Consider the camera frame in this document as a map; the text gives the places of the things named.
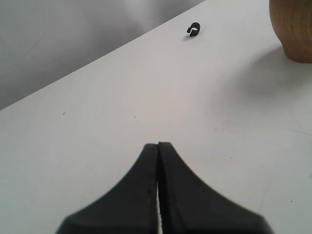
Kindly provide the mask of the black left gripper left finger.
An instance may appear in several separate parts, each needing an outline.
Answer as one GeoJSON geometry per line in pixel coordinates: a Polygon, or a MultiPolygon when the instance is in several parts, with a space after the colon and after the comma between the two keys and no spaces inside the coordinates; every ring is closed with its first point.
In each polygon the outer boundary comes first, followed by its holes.
{"type": "Polygon", "coordinates": [[[156,144],[144,145],[128,173],[108,193],[68,216],[59,234],[156,234],[156,144]]]}

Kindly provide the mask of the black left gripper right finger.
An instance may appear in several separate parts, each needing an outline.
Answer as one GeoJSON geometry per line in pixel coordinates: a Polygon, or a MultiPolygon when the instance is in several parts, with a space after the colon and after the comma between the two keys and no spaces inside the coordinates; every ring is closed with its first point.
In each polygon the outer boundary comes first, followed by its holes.
{"type": "Polygon", "coordinates": [[[158,199],[165,234],[271,234],[259,214],[203,182],[169,142],[158,144],[158,199]]]}

